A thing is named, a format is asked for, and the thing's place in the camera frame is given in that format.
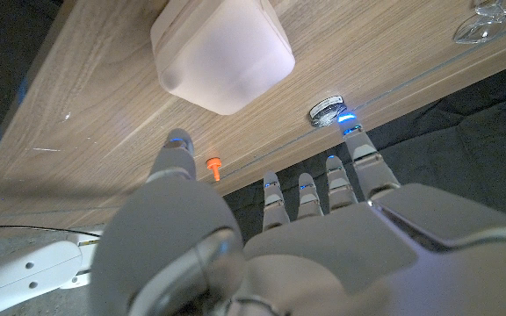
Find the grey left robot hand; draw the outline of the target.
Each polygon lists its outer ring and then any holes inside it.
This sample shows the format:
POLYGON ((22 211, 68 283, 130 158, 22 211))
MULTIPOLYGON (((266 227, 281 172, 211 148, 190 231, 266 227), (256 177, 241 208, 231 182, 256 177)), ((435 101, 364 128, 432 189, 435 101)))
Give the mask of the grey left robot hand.
POLYGON ((147 181, 106 226, 92 263, 95 315, 506 315, 506 214, 401 185, 362 127, 342 127, 364 199, 327 162, 329 212, 300 179, 286 214, 265 177, 263 230, 242 238, 171 131, 147 181))

